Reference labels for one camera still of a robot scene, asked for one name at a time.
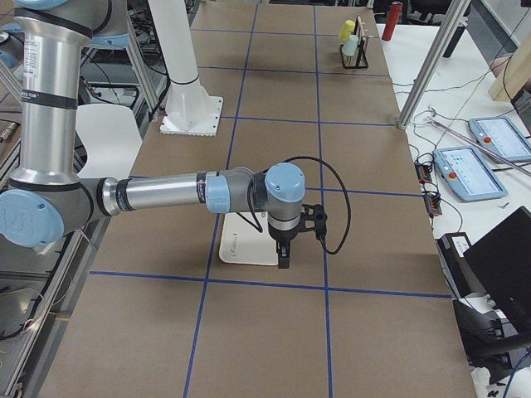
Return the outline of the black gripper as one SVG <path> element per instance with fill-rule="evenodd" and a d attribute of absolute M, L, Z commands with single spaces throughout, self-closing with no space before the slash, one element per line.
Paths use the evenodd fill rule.
<path fill-rule="evenodd" d="M 268 226 L 268 231 L 276 243 L 278 268 L 288 269 L 290 267 L 290 242 L 298 235 L 297 230 L 294 228 L 282 231 L 274 226 Z"/>

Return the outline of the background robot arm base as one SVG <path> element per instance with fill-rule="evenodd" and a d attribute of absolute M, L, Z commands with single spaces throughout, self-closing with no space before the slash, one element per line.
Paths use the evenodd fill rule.
<path fill-rule="evenodd" d="M 1 26 L 1 61 L 9 69 L 23 62 L 24 32 L 16 22 Z"/>

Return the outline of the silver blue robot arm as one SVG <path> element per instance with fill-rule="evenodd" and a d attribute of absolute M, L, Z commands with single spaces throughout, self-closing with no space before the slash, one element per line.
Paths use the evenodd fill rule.
<path fill-rule="evenodd" d="M 203 204 L 218 214 L 265 212 L 278 265 L 290 265 L 290 243 L 302 230 L 303 172 L 278 163 L 159 178 L 80 178 L 73 168 L 81 50 L 129 38 L 124 1 L 19 1 L 24 33 L 22 139 L 19 167 L 1 195 L 1 232 L 35 248 L 84 224 L 123 211 Z"/>

